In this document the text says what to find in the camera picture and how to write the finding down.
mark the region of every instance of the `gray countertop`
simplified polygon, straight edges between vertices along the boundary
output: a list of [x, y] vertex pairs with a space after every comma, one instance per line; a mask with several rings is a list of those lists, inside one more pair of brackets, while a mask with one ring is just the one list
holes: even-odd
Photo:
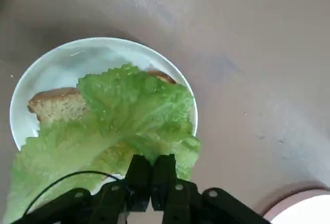
[[328, 186], [329, 1], [0, 0], [0, 213], [17, 151], [16, 83], [48, 50], [96, 36], [146, 44], [187, 77], [199, 109], [200, 190], [222, 187], [262, 213], [282, 195]]

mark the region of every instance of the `lettuce leaf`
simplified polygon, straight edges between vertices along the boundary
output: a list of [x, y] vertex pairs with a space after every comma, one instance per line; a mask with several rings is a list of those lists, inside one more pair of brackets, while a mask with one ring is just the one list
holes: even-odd
[[[4, 223], [20, 218], [33, 198], [58, 178], [79, 170], [125, 174], [131, 157], [153, 163], [175, 153], [177, 173], [189, 179], [200, 149], [189, 120], [193, 96], [131, 64], [79, 79], [91, 111], [80, 119], [40, 126], [13, 162]], [[59, 183], [37, 202], [50, 201], [76, 187], [92, 190], [104, 177], [77, 175]]]

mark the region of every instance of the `screw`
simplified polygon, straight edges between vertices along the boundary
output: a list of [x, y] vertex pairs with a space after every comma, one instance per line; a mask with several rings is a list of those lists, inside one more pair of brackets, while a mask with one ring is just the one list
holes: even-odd
[[175, 186], [175, 189], [176, 190], [182, 190], [184, 187], [183, 187], [183, 185], [182, 184], [177, 184], [176, 186]]
[[111, 190], [118, 190], [119, 189], [119, 186], [115, 185], [111, 188]]
[[210, 197], [217, 197], [217, 196], [218, 196], [218, 193], [217, 193], [215, 190], [210, 190], [210, 191], [208, 192], [208, 195], [209, 195]]
[[75, 198], [79, 198], [79, 197], [82, 197], [84, 194], [83, 193], [81, 193], [81, 192], [77, 192], [75, 195], [74, 195], [74, 197]]

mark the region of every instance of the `white plate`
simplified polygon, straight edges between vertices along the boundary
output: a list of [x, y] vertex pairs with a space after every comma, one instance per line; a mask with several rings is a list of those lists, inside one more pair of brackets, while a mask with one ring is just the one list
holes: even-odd
[[[141, 70], [155, 68], [170, 75], [193, 94], [182, 73], [164, 56], [144, 45], [118, 38], [87, 38], [66, 43], [36, 60], [23, 74], [10, 103], [10, 127], [18, 149], [27, 137], [38, 136], [39, 122], [27, 109], [28, 101], [38, 92], [76, 86], [89, 73], [131, 62]], [[191, 112], [193, 135], [197, 132], [197, 106]]]

